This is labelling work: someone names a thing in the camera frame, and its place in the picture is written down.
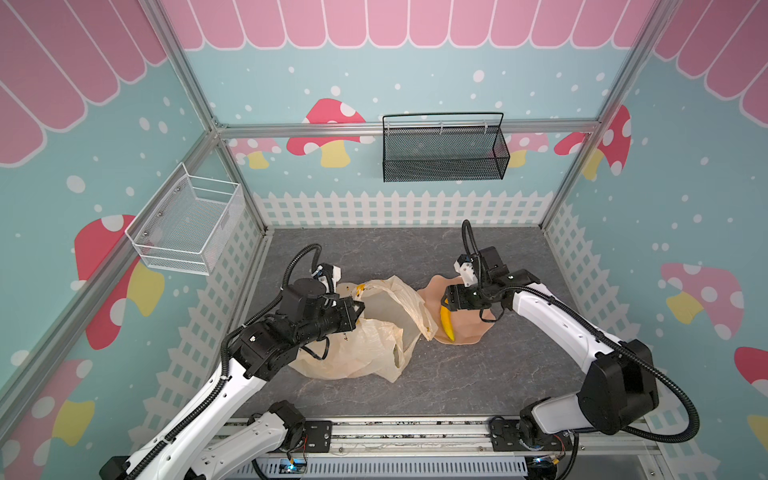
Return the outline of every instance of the wire basket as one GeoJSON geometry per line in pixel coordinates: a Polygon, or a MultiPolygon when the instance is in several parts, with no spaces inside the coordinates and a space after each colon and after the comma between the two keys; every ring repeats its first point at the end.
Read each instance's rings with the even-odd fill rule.
{"type": "Polygon", "coordinates": [[[233,182],[171,174],[125,234],[148,267],[210,275],[243,214],[243,188],[233,182]]]}
{"type": "Polygon", "coordinates": [[[496,112],[384,115],[384,181],[503,179],[509,164],[503,119],[496,112]],[[441,120],[424,121],[430,116],[441,120]]]}

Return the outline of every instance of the black mesh basket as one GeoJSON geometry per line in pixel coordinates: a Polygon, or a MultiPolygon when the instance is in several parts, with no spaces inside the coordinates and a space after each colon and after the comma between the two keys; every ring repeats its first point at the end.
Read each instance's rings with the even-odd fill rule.
{"type": "Polygon", "coordinates": [[[384,181],[501,180],[509,163],[503,118],[495,112],[384,115],[384,181]],[[425,116],[441,121],[414,121],[425,116]]]}

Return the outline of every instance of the white picket fence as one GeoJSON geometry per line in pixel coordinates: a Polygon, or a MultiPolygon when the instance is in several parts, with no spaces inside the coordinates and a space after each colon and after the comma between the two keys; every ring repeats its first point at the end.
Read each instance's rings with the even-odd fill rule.
{"type": "MultiPolygon", "coordinates": [[[[640,324],[632,323],[627,318],[630,306],[619,303],[619,287],[608,283],[610,270],[600,268],[600,255],[592,253],[592,241],[585,239],[586,229],[579,228],[578,215],[574,216],[572,210],[572,204],[560,207],[547,229],[547,235],[577,308],[584,318],[622,340],[635,339],[640,332],[640,324]]],[[[651,431],[660,434],[679,432],[687,421],[680,413],[682,404],[670,390],[659,382],[657,385],[659,406],[646,415],[648,425],[651,431]]],[[[702,453],[695,440],[663,444],[661,448],[675,478],[684,473],[690,480],[716,480],[714,472],[720,460],[702,453]]]]}
{"type": "Polygon", "coordinates": [[[243,212],[240,223],[214,271],[206,278],[205,290],[197,291],[199,303],[188,309],[189,326],[179,329],[178,348],[169,349],[170,366],[157,374],[157,395],[144,400],[144,422],[129,430],[132,452],[151,440],[197,393],[219,361],[219,344],[244,283],[245,272],[258,246],[256,223],[243,212]]]}
{"type": "Polygon", "coordinates": [[[319,192],[314,197],[301,193],[298,197],[284,194],[277,197],[270,193],[266,198],[253,195],[262,218],[273,227],[385,227],[399,225],[454,225],[465,218],[476,224],[530,226],[541,222],[553,193],[543,197],[534,192],[523,196],[522,192],[508,196],[491,192],[478,196],[471,192],[463,197],[458,191],[451,196],[440,192],[425,192],[416,196],[410,192],[404,196],[394,192],[385,197],[382,192],[359,197],[350,192],[340,197],[332,192],[328,197],[319,192]]]}

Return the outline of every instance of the white mesh basket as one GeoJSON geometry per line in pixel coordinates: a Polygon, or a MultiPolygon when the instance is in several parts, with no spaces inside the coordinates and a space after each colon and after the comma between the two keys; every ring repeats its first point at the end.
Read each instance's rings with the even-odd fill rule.
{"type": "Polygon", "coordinates": [[[233,182],[171,174],[125,234],[150,268],[210,275],[243,214],[243,188],[233,182]]]}

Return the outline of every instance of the gray table surface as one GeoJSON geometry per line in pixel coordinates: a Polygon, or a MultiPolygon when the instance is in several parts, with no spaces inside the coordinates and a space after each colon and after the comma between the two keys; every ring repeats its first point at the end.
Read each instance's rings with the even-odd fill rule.
{"type": "MultiPolygon", "coordinates": [[[[568,288],[535,227],[475,228],[478,248],[494,246],[510,271],[526,268],[573,306],[568,288]]],[[[347,228],[276,230],[258,280],[250,314],[275,297],[288,262],[309,243],[323,246],[321,261],[340,266],[342,282],[399,276],[415,290],[434,275],[456,276],[463,252],[459,228],[347,228]]],[[[311,255],[293,271],[309,276],[311,255]]],[[[423,337],[396,382],[377,375],[318,380],[290,367],[277,373],[235,416],[266,411],[291,401],[305,416],[516,415],[530,401],[581,388],[584,375],[553,340],[532,323],[507,313],[482,340],[451,346],[423,337]]]]}

